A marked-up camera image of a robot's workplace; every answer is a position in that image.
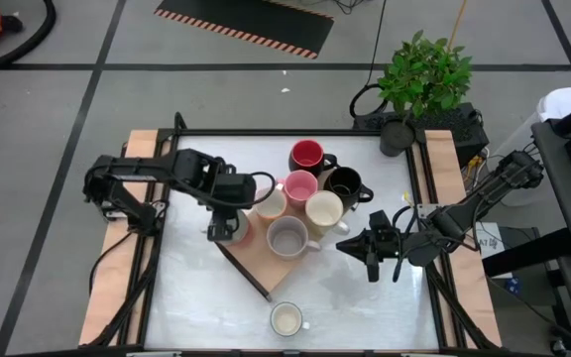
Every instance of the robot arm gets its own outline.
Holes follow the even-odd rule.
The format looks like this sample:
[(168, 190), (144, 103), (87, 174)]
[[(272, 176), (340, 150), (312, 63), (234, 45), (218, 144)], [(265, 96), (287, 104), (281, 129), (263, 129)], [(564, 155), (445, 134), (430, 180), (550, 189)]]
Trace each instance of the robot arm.
[(250, 209), (256, 203), (257, 186), (252, 175), (237, 174), (235, 167), (222, 158), (192, 149), (152, 159), (99, 157), (85, 175), (86, 201), (94, 202), (106, 217), (115, 211), (124, 213), (129, 229), (144, 235), (152, 235), (160, 228), (158, 213), (123, 186), (127, 181), (160, 182), (193, 196), (213, 212), (207, 231), (210, 241), (232, 239), (237, 230), (237, 210)]
[(370, 215), (371, 230), (365, 229), (359, 236), (337, 243), (336, 248), (365, 263), (370, 282), (378, 281), (379, 262), (399, 259), (396, 281), (402, 259), (426, 267), (442, 250), (454, 252), (463, 244), (466, 232), (474, 229), (475, 222), (506, 194), (513, 189), (537, 187), (542, 179), (543, 166), (539, 161), (525, 152), (512, 152), (462, 201), (439, 207), (425, 219), (419, 219), (418, 224), (424, 228), (420, 232), (401, 233), (395, 225), (398, 215), (394, 224), (390, 224), (385, 213), (378, 211)]

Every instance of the coffee cup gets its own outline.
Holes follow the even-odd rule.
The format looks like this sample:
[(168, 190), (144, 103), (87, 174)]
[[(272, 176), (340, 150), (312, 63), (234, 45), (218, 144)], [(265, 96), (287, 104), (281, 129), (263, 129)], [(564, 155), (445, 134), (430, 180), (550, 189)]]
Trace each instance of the coffee cup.
[[(268, 193), (269, 188), (263, 188), (257, 191), (256, 198), (261, 198)], [(273, 192), (266, 198), (266, 200), (255, 204), (255, 211), (265, 222), (272, 223), (275, 219), (281, 217), (286, 212), (287, 196), (284, 192), (284, 185), (277, 184)]]
[(253, 226), (251, 225), (250, 220), (246, 214), (241, 209), (237, 210), (237, 219), (229, 219), (226, 221), (226, 223), (232, 227), (236, 227), (236, 230), (233, 232), (231, 240), (217, 242), (223, 246), (236, 245), (243, 247), (247, 244), (250, 244), (250, 242), (255, 237)]
[(374, 192), (363, 185), (361, 176), (351, 168), (334, 170), (325, 181), (323, 189), (336, 193), (346, 208), (374, 199)]
[(290, 337), (302, 328), (309, 328), (309, 323), (303, 322), (303, 313), (291, 302), (281, 302), (270, 313), (270, 325), (273, 330), (283, 336)]
[(349, 226), (341, 221), (343, 202), (333, 192), (319, 191), (312, 195), (305, 204), (305, 215), (316, 233), (324, 235), (330, 230), (345, 235)]
[(305, 170), (318, 178), (323, 171), (334, 169), (337, 160), (336, 156), (323, 153), (323, 148), (316, 141), (306, 139), (294, 144), (288, 165), (291, 172)]
[(284, 216), (274, 221), (266, 233), (268, 246), (282, 260), (294, 260), (305, 251), (320, 251), (321, 246), (309, 239), (307, 227), (300, 219)]
[(284, 192), (293, 208), (305, 208), (307, 200), (317, 191), (318, 180), (307, 171), (297, 170), (285, 178)]

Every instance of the hazard stripe mat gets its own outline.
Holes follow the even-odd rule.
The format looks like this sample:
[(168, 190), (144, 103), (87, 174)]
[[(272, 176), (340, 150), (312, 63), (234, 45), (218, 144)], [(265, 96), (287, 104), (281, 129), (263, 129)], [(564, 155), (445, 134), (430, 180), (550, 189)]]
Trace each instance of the hazard stripe mat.
[(268, 0), (164, 0), (156, 15), (312, 60), (334, 25), (331, 16)]

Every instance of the white container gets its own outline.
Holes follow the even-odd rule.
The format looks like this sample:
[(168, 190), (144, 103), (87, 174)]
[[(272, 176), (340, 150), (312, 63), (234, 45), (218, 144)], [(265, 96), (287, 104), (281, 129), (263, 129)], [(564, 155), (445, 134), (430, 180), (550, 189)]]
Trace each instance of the white container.
[[(563, 119), (571, 113), (571, 87), (560, 88), (551, 91), (548, 95), (539, 100), (536, 111), (521, 124), (512, 135), (497, 149), (495, 155), (506, 156), (514, 150), (522, 150), (527, 144), (532, 142), (532, 124), (544, 122), (548, 119)], [(497, 166), (497, 160), (488, 162), (493, 169)], [(523, 206), (534, 202), (539, 202), (554, 196), (550, 179), (545, 175), (541, 184), (537, 188), (516, 189), (511, 191), (502, 203), (506, 206)]]

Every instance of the gray floor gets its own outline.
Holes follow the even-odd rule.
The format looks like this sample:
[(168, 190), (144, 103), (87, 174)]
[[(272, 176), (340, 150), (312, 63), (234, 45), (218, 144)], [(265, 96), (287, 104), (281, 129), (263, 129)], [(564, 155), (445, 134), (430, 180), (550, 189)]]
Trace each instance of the gray floor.
[[(49, 223), (16, 327), (12, 335), (1, 335), (0, 347), (7, 353), (75, 347), (87, 304), (88, 270), (105, 229), (94, 207), (82, 202), (82, 176), (98, 155), (118, 154), (131, 130), (168, 127), (176, 110), (191, 128), (351, 126), (348, 103), (367, 72), (331, 70), (335, 67), (324, 64), (367, 67), (382, 1), (368, 1), (350, 16), (331, 3), (308, 6), (336, 17), (317, 60), (159, 18), (153, 15), (159, 2), (55, 0), (58, 22), (53, 33), (20, 60), (18, 70), (0, 71), (0, 328), (31, 244), (41, 241), (41, 234), (39, 240), (35, 236), (42, 216)], [(419, 29), (434, 39), (448, 37), (460, 4), (460, 0), (390, 0), (377, 62), (389, 60), (393, 49)], [(551, 0), (551, 5), (571, 44), (571, 1)], [(3, 39), (1, 55), (27, 39), (40, 26), (45, 11), (40, 0), (0, 0), (0, 7), (4, 13), (18, 12), (28, 29)], [(113, 29), (110, 22), (117, 10), (119, 23)], [(266, 70), (226, 70), (216, 65), (200, 71), (181, 66), (148, 67), (151, 70), (94, 66), (105, 39), (111, 47), (100, 59), (110, 64), (275, 65)], [(571, 86), (571, 62), (541, 0), (470, 0), (456, 43), (467, 46), (474, 63), (480, 64), (468, 99), (484, 113), (491, 148), (532, 113), (540, 97)], [(316, 64), (308, 70), (290, 69), (298, 63)], [(520, 66), (523, 63), (534, 65)], [(101, 71), (103, 66), (111, 70)], [(374, 97), (364, 98), (360, 112), (376, 103)], [(66, 151), (72, 132), (70, 143), (77, 145), (75, 151), (74, 146)], [(61, 170), (62, 179), (56, 179), (63, 154), (71, 157), (71, 165)], [(58, 198), (54, 216), (45, 211), (51, 191)], [(552, 219), (541, 220), (538, 212)], [(491, 214), (500, 223), (538, 225), (542, 232), (562, 225), (555, 204), (517, 210), (498, 207)], [(544, 338), (541, 332), (525, 335), (518, 325), (520, 310), (520, 306), (497, 306), (505, 344), (522, 350), (534, 339), (539, 346), (535, 351), (547, 352), (539, 342)], [(545, 328), (541, 322), (533, 323), (539, 331)]]

